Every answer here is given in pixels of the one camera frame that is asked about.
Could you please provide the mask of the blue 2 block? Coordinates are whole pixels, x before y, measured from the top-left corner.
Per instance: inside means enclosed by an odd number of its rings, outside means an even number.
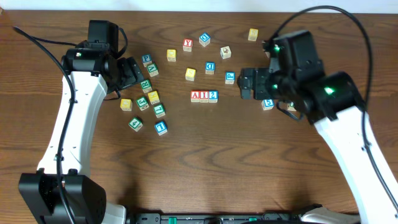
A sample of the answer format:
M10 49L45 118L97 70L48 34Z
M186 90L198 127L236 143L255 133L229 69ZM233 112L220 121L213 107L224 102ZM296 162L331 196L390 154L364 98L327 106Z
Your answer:
M209 102L210 103L217 103L218 102L218 91L217 90L210 90L209 91Z

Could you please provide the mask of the red I block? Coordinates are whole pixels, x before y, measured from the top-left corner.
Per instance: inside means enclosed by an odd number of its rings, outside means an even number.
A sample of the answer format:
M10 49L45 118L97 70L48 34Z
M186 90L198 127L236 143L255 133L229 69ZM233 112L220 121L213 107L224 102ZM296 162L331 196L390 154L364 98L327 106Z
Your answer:
M209 91L200 91L200 103L209 102Z

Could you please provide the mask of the red A block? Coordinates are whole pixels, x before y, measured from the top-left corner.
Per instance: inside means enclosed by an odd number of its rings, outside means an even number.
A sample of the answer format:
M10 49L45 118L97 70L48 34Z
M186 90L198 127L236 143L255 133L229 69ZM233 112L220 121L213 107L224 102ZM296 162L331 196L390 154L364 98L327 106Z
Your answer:
M198 103L200 102L200 91L198 90L192 90L190 92L190 101L192 103Z

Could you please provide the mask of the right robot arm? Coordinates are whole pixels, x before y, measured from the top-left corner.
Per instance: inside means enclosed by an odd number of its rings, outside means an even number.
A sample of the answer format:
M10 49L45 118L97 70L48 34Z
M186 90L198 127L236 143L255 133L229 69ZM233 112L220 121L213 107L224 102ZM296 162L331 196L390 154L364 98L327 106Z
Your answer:
M374 137L364 100L345 72L297 81L267 68L244 68L241 97L294 104L335 156L361 223L397 223L397 181Z

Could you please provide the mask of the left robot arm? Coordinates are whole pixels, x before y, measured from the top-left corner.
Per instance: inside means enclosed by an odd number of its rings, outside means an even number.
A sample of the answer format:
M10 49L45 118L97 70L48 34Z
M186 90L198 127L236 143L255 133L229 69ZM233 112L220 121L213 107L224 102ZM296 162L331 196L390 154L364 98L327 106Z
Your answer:
M60 62L63 94L53 134L35 173L19 193L37 223L126 223L127 210L107 201L90 179L90 151L105 96L143 81L134 58L111 48L73 48Z

